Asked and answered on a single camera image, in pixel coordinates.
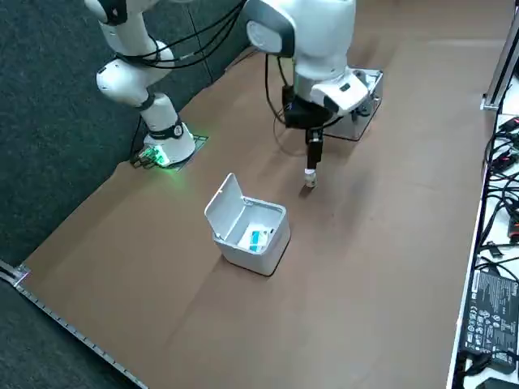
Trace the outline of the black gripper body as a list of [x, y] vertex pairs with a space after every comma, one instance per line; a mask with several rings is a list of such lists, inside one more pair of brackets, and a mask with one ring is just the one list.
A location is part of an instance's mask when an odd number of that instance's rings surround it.
[[287, 128], [308, 130], [327, 128], [339, 121], [333, 113], [320, 105], [298, 96], [283, 98], [283, 122]]

